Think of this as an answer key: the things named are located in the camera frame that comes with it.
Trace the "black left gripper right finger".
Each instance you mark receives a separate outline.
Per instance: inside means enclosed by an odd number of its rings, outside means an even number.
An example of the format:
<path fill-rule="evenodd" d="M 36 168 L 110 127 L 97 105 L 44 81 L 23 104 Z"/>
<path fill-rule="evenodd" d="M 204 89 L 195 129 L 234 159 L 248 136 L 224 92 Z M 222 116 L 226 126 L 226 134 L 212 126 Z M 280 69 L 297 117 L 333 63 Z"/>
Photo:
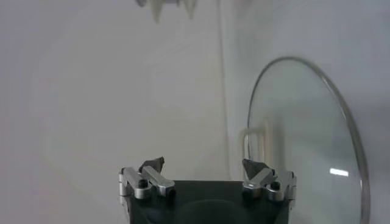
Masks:
<path fill-rule="evenodd" d="M 293 201 L 296 199 L 297 178 L 292 171 L 276 171 L 265 163 L 243 159 L 247 175 L 243 181 L 243 199 L 252 201 L 266 197 L 269 201 Z"/>

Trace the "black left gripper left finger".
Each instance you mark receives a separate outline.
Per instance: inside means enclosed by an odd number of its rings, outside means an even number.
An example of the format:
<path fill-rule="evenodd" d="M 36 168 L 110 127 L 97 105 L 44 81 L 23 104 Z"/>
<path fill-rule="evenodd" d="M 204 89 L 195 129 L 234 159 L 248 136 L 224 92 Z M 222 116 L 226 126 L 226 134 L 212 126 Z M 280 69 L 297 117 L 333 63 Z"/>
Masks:
<path fill-rule="evenodd" d="M 164 157 L 159 157 L 146 160 L 138 169 L 123 167 L 119 171 L 119 195 L 133 195 L 136 199 L 146 200 L 151 197 L 153 187 L 161 197 L 174 195 L 175 182 L 161 174 L 164 163 Z"/>

